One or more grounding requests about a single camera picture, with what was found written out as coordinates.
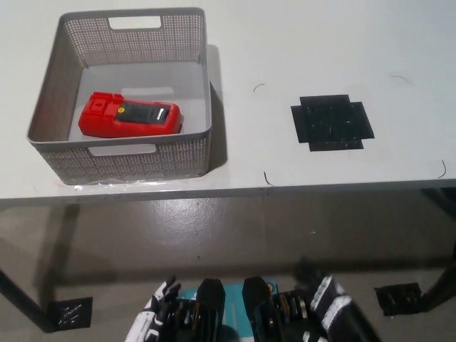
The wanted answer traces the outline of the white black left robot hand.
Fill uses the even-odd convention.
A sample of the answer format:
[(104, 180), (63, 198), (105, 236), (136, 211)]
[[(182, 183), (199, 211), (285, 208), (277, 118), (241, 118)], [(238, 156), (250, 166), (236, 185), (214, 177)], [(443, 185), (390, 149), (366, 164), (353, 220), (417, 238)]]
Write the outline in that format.
[(176, 279), (176, 276), (171, 276), (159, 285), (133, 321), (125, 342), (159, 341), (171, 305), (176, 301), (181, 287)]

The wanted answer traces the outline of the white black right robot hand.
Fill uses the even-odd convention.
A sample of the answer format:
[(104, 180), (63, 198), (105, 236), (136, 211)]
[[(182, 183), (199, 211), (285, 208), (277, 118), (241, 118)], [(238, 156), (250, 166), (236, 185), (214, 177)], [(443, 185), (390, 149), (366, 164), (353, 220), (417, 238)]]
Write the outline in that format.
[(300, 259), (294, 267), (296, 289), (329, 341), (379, 341), (375, 329), (334, 278), (311, 262)]

